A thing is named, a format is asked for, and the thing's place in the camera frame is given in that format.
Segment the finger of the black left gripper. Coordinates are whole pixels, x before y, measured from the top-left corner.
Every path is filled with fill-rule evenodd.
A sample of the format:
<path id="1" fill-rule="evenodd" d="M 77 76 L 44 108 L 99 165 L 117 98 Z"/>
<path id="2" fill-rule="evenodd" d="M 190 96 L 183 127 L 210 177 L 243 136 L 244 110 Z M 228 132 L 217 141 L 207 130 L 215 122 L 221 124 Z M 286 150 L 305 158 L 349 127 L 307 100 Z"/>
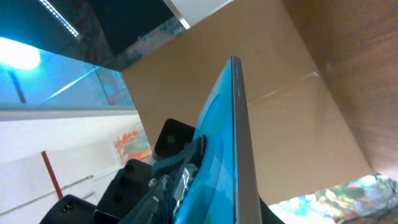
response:
<path id="1" fill-rule="evenodd" d="M 156 162 L 144 182 L 148 191 L 120 221 L 122 224 L 174 223 L 205 155 L 206 137 L 178 154 Z"/>

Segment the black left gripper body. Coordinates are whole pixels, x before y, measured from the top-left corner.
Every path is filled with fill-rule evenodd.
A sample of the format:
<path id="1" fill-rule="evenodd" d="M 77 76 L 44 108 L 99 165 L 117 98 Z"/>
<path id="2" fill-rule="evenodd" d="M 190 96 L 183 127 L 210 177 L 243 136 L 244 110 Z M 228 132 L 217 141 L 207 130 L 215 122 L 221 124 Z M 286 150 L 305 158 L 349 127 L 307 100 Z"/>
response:
<path id="1" fill-rule="evenodd" d="M 194 140 L 195 129 L 175 119 L 167 119 L 155 144 L 158 162 L 178 154 Z M 130 159 L 118 171 L 97 205 L 74 195 L 60 199 L 43 217 L 42 223 L 120 223 L 148 191 L 153 165 Z"/>

